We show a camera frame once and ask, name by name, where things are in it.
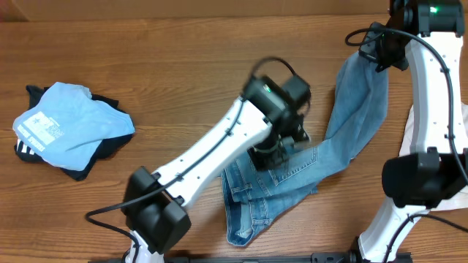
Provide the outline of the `blue denim jeans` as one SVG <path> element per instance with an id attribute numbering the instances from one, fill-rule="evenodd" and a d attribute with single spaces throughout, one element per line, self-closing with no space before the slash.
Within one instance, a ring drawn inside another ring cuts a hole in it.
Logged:
<path id="1" fill-rule="evenodd" d="M 336 76 L 335 102 L 318 145 L 287 149 L 285 163 L 255 169 L 248 153 L 222 171 L 227 217 L 227 241 L 246 246 L 286 210 L 310 194 L 321 180 L 346 169 L 364 149 L 387 116 L 389 74 L 358 53 L 352 54 Z"/>

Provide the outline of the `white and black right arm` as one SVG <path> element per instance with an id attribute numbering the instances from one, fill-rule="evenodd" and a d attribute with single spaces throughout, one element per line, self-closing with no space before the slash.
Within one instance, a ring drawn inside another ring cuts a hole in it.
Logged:
<path id="1" fill-rule="evenodd" d="M 461 110 L 464 8 L 459 0 L 389 4 L 386 24 L 373 23 L 358 44 L 381 72 L 410 70 L 413 132 L 409 153 L 382 169 L 385 200 L 355 239 L 349 262 L 410 262 L 399 246 L 421 218 L 467 185 L 467 134 Z"/>

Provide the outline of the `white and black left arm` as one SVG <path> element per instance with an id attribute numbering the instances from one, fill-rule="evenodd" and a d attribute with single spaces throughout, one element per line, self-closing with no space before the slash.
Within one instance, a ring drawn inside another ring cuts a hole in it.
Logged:
<path id="1" fill-rule="evenodd" d="M 226 115 L 189 150 L 154 172 L 138 168 L 124 195 L 126 202 L 137 200 L 122 210 L 133 237 L 124 262 L 163 262 L 191 226 L 189 207 L 240 155 L 259 171 L 286 162 L 288 147 L 309 140 L 299 110 L 310 99 L 310 85 L 298 75 L 281 86 L 252 76 Z"/>

